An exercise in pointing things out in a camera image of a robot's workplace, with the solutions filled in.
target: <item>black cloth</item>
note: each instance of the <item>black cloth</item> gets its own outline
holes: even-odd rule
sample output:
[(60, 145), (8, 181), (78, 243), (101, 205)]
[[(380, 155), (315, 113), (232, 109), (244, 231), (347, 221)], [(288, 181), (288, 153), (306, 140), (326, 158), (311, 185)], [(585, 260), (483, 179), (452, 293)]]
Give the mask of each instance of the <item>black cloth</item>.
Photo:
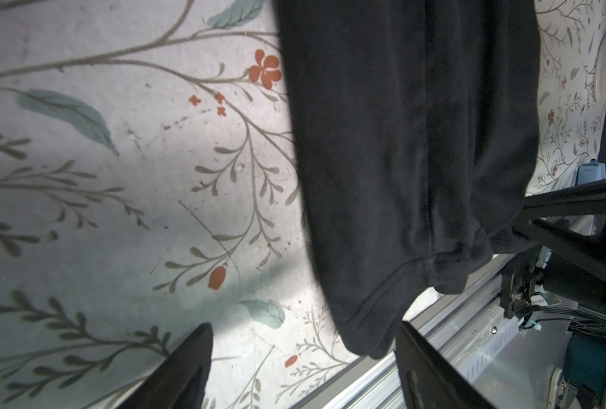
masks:
[(427, 287), (526, 243), (540, 38), (530, 0), (281, 0), (315, 269), (346, 347), (383, 356)]

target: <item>floral pattern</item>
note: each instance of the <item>floral pattern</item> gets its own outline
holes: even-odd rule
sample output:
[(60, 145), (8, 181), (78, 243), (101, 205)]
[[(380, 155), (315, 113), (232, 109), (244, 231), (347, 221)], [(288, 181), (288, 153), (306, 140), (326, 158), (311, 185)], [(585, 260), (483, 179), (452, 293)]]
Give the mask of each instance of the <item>floral pattern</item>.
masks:
[[(571, 1), (537, 2), (528, 191), (600, 143), (606, 2)], [(272, 10), (0, 2), (0, 407), (114, 407), (205, 321), (205, 409), (290, 407), (355, 360), (311, 272)]]

